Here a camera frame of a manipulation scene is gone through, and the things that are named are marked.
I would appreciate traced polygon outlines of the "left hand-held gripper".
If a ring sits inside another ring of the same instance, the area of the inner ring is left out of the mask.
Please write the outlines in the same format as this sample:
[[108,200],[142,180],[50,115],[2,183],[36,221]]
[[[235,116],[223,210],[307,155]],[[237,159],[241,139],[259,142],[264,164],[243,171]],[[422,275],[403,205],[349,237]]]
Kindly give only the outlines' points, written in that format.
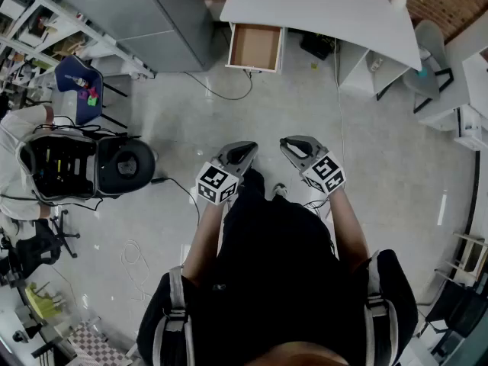
[[243,175],[258,152],[254,141],[239,141],[225,145],[217,156],[205,162],[196,177],[198,197],[219,205],[237,194]]

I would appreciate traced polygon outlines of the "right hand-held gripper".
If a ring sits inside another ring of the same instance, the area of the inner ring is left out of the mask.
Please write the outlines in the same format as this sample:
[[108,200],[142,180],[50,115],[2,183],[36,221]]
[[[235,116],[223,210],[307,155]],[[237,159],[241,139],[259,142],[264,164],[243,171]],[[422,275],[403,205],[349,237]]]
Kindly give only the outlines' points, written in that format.
[[306,157],[326,153],[316,159],[302,174],[310,187],[324,194],[331,194],[346,182],[344,169],[338,159],[314,137],[293,135],[281,138],[280,150],[299,172],[305,169]]

